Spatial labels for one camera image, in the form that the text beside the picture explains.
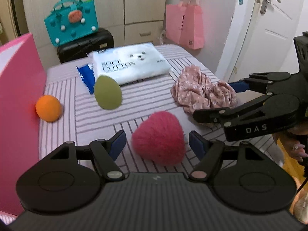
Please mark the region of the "person's right hand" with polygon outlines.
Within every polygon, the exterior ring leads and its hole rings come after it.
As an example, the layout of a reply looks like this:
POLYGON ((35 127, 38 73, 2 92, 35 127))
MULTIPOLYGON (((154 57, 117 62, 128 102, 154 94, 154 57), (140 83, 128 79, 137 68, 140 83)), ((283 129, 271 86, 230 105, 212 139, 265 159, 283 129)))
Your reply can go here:
POLYGON ((287 153, 298 162, 303 162, 307 158, 305 144, 299 141, 299 137, 307 137, 307 123, 294 126, 288 130, 287 153))

